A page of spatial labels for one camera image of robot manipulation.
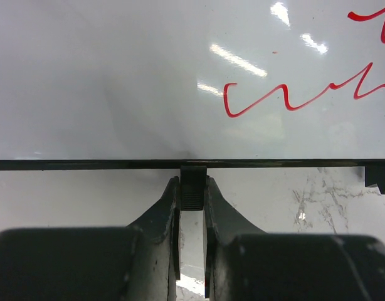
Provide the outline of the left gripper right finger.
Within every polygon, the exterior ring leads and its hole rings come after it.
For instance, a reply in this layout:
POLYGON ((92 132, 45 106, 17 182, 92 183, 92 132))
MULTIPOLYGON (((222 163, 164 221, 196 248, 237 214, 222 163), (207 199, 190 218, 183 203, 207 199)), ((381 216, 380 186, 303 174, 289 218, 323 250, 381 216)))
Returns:
POLYGON ((204 279, 209 300, 238 300, 250 282, 247 239, 266 232, 222 195, 212 177, 204 189, 204 279))

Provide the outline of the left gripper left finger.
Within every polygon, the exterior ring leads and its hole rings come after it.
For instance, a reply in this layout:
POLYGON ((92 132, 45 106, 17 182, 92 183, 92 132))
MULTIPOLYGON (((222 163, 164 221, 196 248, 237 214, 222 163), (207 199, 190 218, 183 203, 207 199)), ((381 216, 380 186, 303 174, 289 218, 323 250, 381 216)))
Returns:
POLYGON ((158 201, 126 227, 132 235, 119 300, 175 300, 180 279, 179 178, 158 201))

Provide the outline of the black clip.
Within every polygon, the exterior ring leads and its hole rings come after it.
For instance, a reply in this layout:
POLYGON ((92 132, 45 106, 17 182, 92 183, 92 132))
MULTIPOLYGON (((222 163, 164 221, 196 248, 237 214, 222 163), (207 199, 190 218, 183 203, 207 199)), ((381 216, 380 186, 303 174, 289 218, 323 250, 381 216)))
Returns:
POLYGON ((204 166, 181 166, 181 211, 203 210, 206 178, 204 166))
POLYGON ((365 187, 377 187, 385 194, 385 166, 365 167, 365 187))

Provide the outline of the black framed whiteboard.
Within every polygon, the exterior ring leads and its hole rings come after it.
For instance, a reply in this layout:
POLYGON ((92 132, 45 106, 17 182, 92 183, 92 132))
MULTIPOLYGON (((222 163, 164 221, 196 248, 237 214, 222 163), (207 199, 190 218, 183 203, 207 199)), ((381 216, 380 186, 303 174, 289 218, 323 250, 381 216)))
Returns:
POLYGON ((0 171, 385 166, 385 1, 0 1, 0 171))

